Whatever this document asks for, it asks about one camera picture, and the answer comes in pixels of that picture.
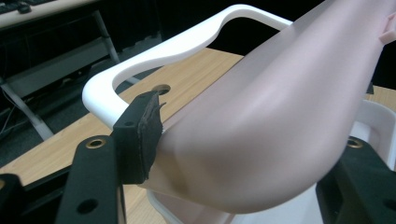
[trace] white handle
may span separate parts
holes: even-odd
[[[82,93],[84,105],[108,128],[112,129],[128,107],[128,104],[114,92],[121,82],[151,68],[191,56],[208,46],[217,37],[225,23],[240,17],[262,22],[277,30],[282,30],[292,24],[291,21],[255,7],[247,5],[228,7],[189,30],[93,77]]]

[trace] white plastic frame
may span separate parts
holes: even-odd
[[[189,30],[164,41],[135,57],[93,77],[84,87],[84,105],[108,128],[113,125],[128,107],[114,90],[129,77],[185,59],[208,46],[219,34],[221,27],[235,18],[250,18],[277,30],[292,24],[269,12],[247,5],[234,5],[203,21]]]

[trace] desk leg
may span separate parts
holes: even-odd
[[[40,134],[43,140],[47,140],[53,136],[53,132],[47,126],[47,124],[38,116],[35,115],[29,106],[8,86],[5,80],[0,77],[0,86],[3,91],[11,98],[16,106],[27,116],[32,123],[35,130]]]
[[[95,17],[96,23],[99,27],[100,33],[105,42],[111,60],[113,60],[113,62],[115,63],[119,63],[120,62],[119,55],[117,54],[116,49],[114,48],[113,41],[111,41],[110,35],[108,34],[107,28],[105,26],[105,23],[103,22],[100,12],[96,10],[92,13],[92,15]]]

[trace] wooden table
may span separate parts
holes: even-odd
[[[171,90],[160,96],[160,101],[167,103],[161,110],[164,121],[241,58],[240,55],[203,49],[184,61],[162,67],[120,96],[130,103],[142,92],[151,91],[158,85],[169,85]],[[396,91],[375,87],[375,95],[368,96],[368,99],[396,110]],[[17,174],[24,185],[32,183],[70,165],[78,143],[98,134],[110,134],[110,130],[92,114],[88,114],[2,167],[0,173]],[[144,189],[125,186],[125,200],[128,223],[164,223],[161,215],[150,205]]]

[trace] plastic limb model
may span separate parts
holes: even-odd
[[[283,203],[320,180],[345,148],[396,1],[324,1],[291,22],[237,5],[89,81],[85,106],[109,128],[126,78],[207,46],[236,17],[279,30],[164,123],[142,187],[230,213]]]

